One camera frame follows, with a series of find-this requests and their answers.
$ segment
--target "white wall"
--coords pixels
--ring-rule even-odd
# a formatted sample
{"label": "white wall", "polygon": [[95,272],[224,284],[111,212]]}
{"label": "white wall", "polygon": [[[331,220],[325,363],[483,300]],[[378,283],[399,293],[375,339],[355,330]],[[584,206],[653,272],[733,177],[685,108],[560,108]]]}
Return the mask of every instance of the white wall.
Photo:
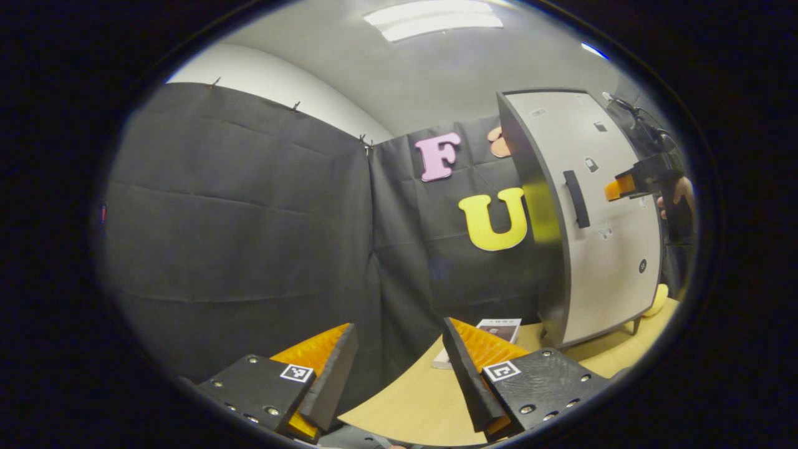
{"label": "white wall", "polygon": [[217,44],[195,56],[167,81],[202,82],[259,97],[298,109],[341,131],[374,143],[393,138],[369,114],[324,81],[280,58],[244,46]]}

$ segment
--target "book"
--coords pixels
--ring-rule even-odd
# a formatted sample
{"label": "book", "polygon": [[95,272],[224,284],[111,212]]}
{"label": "book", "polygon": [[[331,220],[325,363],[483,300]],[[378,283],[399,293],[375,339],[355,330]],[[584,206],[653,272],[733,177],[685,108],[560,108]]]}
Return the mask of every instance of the book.
{"label": "book", "polygon": [[[516,342],[516,338],[518,338],[518,329],[520,327],[520,318],[481,320],[476,326],[478,329],[490,332],[513,344]],[[435,356],[435,359],[433,359],[433,368],[452,369],[452,364],[449,363],[448,354],[445,349],[441,349],[438,355]]]}

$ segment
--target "cabinet leg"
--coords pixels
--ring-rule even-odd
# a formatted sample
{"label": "cabinet leg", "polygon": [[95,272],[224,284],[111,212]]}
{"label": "cabinet leg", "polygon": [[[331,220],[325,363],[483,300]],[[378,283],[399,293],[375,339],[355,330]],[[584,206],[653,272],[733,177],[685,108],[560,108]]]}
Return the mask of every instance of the cabinet leg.
{"label": "cabinet leg", "polygon": [[634,328],[632,328],[632,335],[636,336],[638,334],[638,329],[640,328],[640,316],[634,319]]}

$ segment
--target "white cabinet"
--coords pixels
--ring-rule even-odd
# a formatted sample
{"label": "white cabinet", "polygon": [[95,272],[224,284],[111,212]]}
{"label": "white cabinet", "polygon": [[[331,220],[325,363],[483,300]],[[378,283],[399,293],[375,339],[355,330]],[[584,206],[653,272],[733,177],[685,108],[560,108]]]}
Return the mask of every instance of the white cabinet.
{"label": "white cabinet", "polygon": [[[662,237],[653,196],[604,196],[638,161],[626,136],[586,92],[511,92],[499,103],[532,233],[547,254],[536,267],[547,339],[567,346],[640,316],[654,301]],[[580,209],[589,225],[585,216],[578,223]]]}

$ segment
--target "cabinet door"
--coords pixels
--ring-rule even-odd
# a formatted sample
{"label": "cabinet door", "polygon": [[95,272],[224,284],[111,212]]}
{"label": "cabinet door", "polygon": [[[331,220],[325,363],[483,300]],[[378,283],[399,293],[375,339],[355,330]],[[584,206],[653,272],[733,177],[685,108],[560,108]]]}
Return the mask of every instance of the cabinet door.
{"label": "cabinet door", "polygon": [[[559,202],[565,297],[542,301],[564,301],[564,313],[557,317],[564,329],[561,344],[640,315],[654,301],[662,238],[653,196],[613,202],[604,197],[604,186],[638,161],[626,136],[588,93],[539,91],[506,98],[539,150]],[[587,227],[577,223],[568,171],[579,183]],[[547,317],[541,318],[545,323]]]}

